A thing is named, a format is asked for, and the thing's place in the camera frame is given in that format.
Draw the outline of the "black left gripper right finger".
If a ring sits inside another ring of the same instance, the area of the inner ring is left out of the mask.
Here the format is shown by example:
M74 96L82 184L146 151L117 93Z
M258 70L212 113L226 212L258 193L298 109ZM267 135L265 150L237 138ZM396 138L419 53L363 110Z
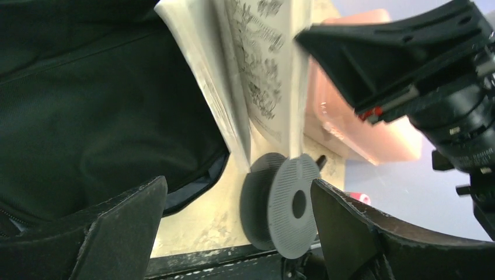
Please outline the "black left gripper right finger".
M494 243L435 232L321 179L311 200L330 279L493 279Z

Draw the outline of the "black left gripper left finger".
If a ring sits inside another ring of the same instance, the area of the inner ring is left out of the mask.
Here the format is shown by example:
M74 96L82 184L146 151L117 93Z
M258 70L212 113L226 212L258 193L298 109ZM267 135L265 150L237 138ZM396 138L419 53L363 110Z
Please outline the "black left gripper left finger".
M165 208L159 176L1 240L2 279L143 279Z

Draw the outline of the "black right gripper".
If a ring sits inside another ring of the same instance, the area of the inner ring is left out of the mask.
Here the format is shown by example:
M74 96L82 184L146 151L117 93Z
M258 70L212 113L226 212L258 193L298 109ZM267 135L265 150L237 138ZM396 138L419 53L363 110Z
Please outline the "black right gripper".
M295 40L361 119L407 117L435 146L435 169L494 165L494 39L473 2L390 23L313 25Z

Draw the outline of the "red treehouse paperback book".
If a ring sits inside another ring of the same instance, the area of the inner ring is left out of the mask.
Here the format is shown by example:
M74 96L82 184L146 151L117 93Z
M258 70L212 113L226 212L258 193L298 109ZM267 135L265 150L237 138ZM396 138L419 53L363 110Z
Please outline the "red treehouse paperback book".
M184 55L241 170L251 130L290 158L302 153L309 57L295 36L312 1L159 1L154 10Z

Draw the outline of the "black student backpack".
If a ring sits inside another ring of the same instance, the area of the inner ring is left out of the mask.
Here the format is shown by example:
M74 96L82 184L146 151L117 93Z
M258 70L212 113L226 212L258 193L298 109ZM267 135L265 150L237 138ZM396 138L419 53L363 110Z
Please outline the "black student backpack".
M1 237L158 176L164 216L228 148L155 1L1 2Z

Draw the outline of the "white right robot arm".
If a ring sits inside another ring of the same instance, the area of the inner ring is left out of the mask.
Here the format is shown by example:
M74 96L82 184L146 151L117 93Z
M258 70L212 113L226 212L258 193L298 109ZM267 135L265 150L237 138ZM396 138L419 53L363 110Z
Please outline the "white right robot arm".
M361 121L405 116L434 145L434 170L468 174L456 192L494 236L494 26L474 2L383 24L314 24L295 40Z

